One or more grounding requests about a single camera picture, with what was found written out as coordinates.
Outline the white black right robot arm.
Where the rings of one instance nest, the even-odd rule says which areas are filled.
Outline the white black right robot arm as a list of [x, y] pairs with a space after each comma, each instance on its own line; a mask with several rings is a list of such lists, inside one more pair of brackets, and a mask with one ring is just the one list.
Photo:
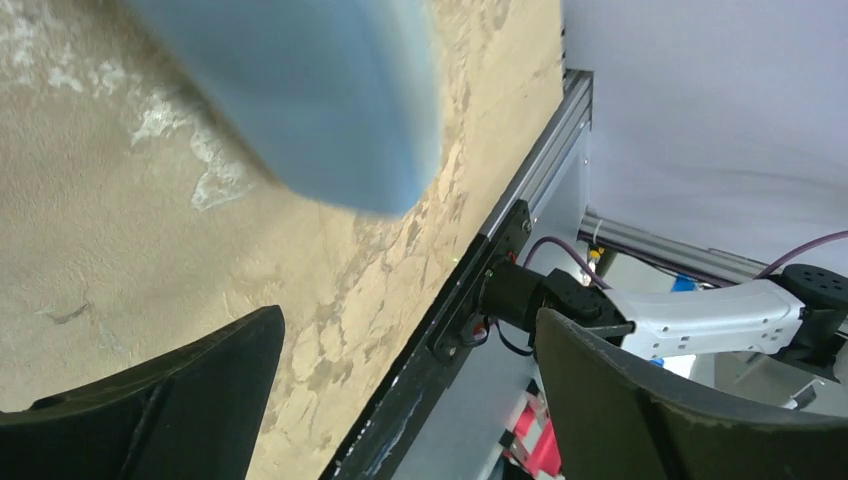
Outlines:
[[730, 287], [645, 294], [505, 262], [487, 276], [478, 303], [482, 315], [528, 333], [542, 308], [644, 359], [749, 352], [830, 377], [846, 343], [839, 329], [847, 318], [847, 279], [793, 264]]

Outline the light blue glasses case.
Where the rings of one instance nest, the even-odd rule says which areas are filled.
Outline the light blue glasses case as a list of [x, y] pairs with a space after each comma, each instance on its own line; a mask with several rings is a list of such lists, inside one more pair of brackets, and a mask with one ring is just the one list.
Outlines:
[[135, 1], [143, 26], [266, 168], [303, 196], [401, 216], [439, 169], [424, 1]]

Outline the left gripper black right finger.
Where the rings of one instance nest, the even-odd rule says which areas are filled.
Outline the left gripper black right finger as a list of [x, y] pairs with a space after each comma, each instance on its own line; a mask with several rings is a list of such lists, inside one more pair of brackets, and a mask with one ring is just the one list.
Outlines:
[[843, 479], [847, 422], [700, 385], [550, 309], [537, 360], [568, 479]]

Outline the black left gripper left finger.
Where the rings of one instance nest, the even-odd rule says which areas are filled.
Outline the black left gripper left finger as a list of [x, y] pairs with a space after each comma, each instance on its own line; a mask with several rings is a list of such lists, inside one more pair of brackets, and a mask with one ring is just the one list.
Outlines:
[[278, 368], [278, 306], [1, 416], [5, 479], [242, 479]]

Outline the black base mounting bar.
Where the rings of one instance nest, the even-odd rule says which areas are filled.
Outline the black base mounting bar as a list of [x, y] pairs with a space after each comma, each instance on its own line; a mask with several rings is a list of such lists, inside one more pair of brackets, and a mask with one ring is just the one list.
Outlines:
[[321, 473], [332, 479], [389, 479], [471, 347], [487, 271], [518, 254], [532, 230], [529, 206], [517, 199], [490, 234], [469, 244], [410, 339]]

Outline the pink plastic device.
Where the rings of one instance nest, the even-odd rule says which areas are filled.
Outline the pink plastic device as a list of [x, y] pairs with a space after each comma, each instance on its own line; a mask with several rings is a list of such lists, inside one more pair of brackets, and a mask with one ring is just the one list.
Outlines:
[[505, 462], [528, 479], [563, 479], [553, 423], [543, 393], [526, 392], [500, 444]]

